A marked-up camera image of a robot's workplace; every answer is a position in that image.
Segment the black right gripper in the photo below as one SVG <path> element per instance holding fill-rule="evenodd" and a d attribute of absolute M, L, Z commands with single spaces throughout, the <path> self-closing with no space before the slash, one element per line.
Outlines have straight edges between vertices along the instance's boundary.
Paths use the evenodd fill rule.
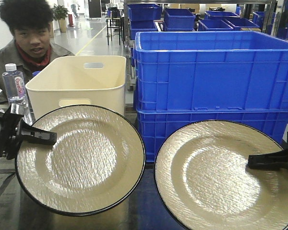
<path fill-rule="evenodd" d="M 249 155 L 247 166 L 255 170 L 272 170 L 280 169 L 288 170 L 288 149 L 283 149 L 278 152 Z"/>

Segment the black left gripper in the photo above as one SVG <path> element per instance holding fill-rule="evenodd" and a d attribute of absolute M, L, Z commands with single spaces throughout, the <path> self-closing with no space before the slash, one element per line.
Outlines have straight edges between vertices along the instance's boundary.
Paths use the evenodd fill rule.
<path fill-rule="evenodd" d="M 30 126 L 22 120 L 24 107 L 11 104 L 6 112 L 0 112 L 0 158 L 12 160 L 16 157 L 21 141 L 53 146 L 57 133 Z"/>

